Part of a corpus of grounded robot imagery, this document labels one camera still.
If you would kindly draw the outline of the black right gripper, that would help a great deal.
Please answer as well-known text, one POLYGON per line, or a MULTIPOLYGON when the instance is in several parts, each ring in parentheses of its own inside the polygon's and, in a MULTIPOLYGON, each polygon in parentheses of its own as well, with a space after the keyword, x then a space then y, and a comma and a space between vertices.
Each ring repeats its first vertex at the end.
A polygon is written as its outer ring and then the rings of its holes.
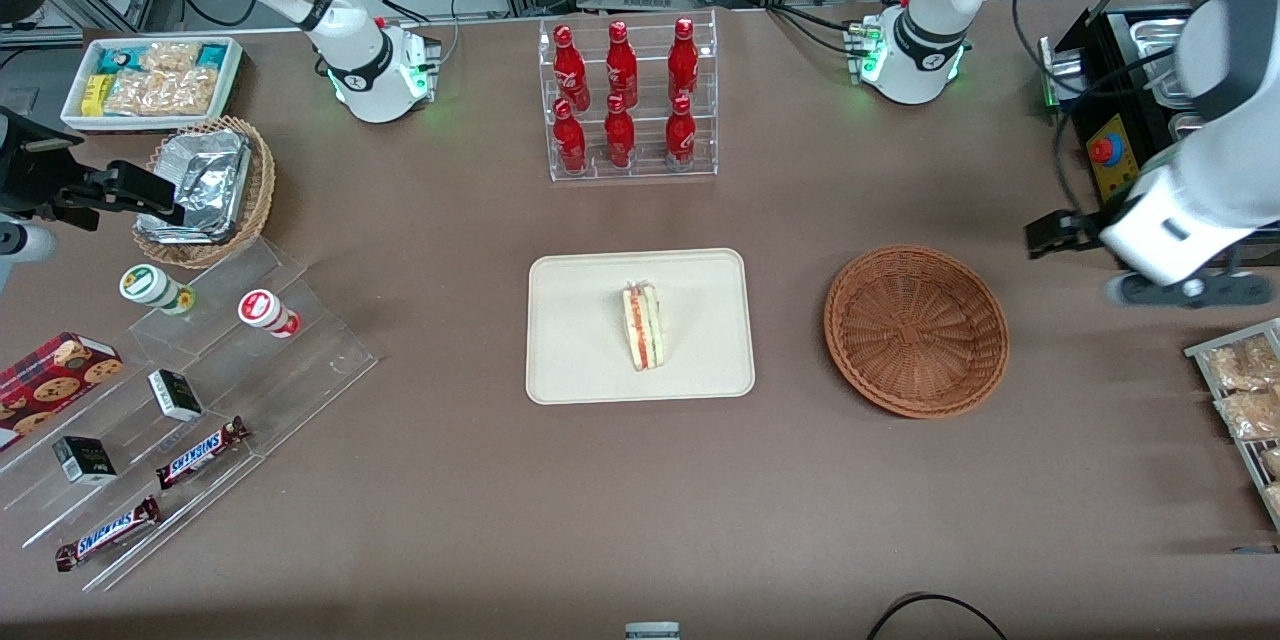
POLYGON ((77 134, 54 131, 12 110, 3 111, 3 212, 23 219, 61 221, 79 230, 99 230, 95 202, 102 210, 138 212, 165 224, 186 225, 178 188, 133 163, 113 161, 97 172, 77 163, 70 148, 77 134))

